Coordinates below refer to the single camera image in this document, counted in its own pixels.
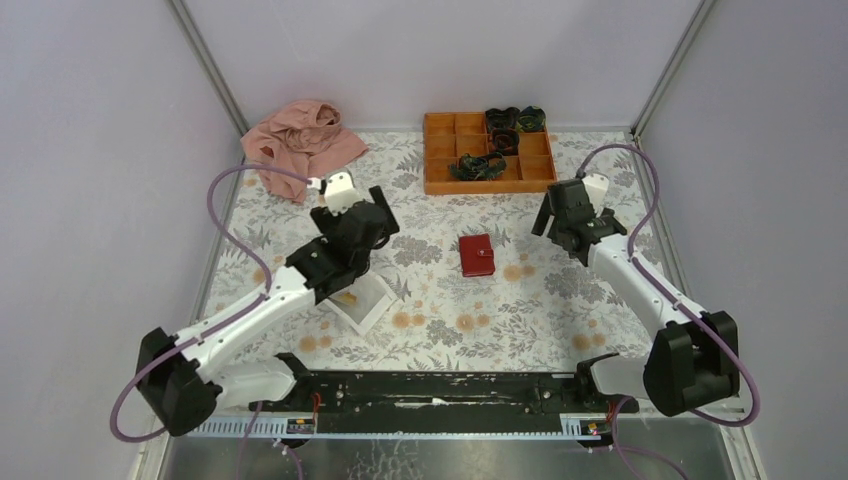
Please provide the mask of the green rolled belt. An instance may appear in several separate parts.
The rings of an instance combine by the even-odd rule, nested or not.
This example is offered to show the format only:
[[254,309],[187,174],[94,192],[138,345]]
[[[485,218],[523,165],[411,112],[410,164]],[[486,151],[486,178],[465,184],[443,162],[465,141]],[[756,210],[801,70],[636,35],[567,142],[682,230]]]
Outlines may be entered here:
[[537,106],[528,106],[516,117],[516,129],[523,133],[540,133],[546,128],[546,113]]

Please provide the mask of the floral table mat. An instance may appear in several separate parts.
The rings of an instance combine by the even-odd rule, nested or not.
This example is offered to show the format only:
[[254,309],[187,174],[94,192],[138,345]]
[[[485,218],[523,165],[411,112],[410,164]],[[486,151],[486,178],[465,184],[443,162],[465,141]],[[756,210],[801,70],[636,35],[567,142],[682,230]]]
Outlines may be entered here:
[[[311,369],[569,371],[608,352],[646,354],[651,338],[604,281],[531,233],[540,194],[429,196],[423,137],[366,132],[351,165],[380,186],[400,231],[371,257],[396,303],[364,336],[328,307],[278,322],[238,363],[294,353]],[[458,239],[489,234],[496,270],[462,275]]]

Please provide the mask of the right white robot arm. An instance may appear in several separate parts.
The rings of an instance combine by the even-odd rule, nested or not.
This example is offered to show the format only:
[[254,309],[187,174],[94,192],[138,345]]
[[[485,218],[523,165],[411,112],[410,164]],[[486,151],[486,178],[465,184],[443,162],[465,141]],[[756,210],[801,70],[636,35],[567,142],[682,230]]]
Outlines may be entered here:
[[596,210],[585,182],[548,186],[532,228],[607,282],[652,339],[641,357],[605,354],[575,372],[575,402],[597,412],[613,397],[647,399],[672,417],[738,394],[738,329],[726,312],[687,298],[636,251],[613,210]]

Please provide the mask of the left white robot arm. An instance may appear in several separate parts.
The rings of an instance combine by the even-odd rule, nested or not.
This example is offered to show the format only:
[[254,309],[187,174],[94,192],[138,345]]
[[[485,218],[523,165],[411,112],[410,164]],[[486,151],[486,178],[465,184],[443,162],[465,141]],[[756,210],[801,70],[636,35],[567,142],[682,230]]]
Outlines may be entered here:
[[373,251],[399,225],[378,186],[325,194],[310,215],[317,238],[287,256],[267,286],[218,314],[168,335],[157,328],[141,341],[136,387],[164,430],[184,435],[218,410],[276,401],[296,411],[309,401],[310,385],[277,358],[232,364],[234,356],[283,319],[324,304],[356,333],[367,333],[396,300],[370,270]]

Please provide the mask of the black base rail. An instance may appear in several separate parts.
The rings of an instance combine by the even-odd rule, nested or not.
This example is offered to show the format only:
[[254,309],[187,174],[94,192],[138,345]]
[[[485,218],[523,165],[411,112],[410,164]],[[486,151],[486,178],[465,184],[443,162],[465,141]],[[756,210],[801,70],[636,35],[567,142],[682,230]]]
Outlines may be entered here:
[[320,434],[554,434],[622,401],[572,373],[313,371],[252,410],[303,413]]

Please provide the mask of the pink crumpled cloth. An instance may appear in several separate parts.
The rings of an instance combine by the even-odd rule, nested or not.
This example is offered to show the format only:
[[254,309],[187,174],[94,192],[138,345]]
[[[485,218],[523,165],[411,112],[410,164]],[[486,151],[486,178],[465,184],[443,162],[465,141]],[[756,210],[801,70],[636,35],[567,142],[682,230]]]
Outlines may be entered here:
[[368,151],[367,144],[342,124],[333,105],[299,100],[269,115],[241,138],[248,161],[303,177],[323,177]]

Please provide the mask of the orange compartment tray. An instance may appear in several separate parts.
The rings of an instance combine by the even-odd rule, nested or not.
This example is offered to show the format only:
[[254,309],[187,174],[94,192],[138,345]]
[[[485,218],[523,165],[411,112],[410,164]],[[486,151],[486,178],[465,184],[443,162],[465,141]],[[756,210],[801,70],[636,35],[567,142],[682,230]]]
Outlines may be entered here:
[[548,129],[520,135],[517,156],[504,156],[507,167],[493,181],[458,181],[448,166],[464,154],[491,151],[483,112],[428,112],[423,117],[424,191],[428,195],[538,193],[557,180]]

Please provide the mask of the red card holder wallet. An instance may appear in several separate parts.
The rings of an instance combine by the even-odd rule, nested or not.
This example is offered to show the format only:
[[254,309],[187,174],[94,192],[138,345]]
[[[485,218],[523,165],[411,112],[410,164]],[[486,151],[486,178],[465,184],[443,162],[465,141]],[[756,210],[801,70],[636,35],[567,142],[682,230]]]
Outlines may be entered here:
[[489,234],[465,235],[458,239],[458,250],[464,277],[491,276],[496,270],[495,255]]

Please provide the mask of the black rolled belt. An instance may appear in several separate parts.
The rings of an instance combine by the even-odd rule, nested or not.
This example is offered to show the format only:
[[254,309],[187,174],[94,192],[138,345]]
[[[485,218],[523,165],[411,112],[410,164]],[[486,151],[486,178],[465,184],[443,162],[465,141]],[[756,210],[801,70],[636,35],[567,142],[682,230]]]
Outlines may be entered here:
[[520,110],[517,107],[505,109],[490,108],[484,112],[484,120],[487,131],[493,133],[496,130],[517,130],[518,116]]

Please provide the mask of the white plastic card box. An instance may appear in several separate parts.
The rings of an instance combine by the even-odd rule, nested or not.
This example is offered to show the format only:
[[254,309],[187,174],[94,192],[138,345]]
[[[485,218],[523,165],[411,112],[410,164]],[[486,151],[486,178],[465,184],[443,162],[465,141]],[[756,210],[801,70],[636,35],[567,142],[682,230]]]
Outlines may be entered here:
[[[334,300],[336,296],[345,292],[358,297],[356,306],[343,305]],[[332,294],[324,301],[324,304],[357,334],[364,336],[383,318],[396,301],[395,293],[385,280],[369,272],[355,280],[349,287]]]

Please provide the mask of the dark rolled belt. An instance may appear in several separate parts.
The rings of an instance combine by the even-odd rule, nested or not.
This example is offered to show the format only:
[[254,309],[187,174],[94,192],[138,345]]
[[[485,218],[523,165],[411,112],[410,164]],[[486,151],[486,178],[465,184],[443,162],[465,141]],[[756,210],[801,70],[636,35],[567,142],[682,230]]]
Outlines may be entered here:
[[503,156],[517,156],[520,135],[514,129],[496,128],[490,133],[491,151]]

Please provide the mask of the camouflage rolled belt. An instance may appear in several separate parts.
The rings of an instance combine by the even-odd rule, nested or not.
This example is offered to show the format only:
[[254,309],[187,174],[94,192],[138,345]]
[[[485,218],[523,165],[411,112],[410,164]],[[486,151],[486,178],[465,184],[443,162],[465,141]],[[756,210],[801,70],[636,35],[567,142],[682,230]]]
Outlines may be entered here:
[[451,177],[458,181],[493,181],[500,178],[507,161],[500,152],[482,156],[462,155],[448,166]]

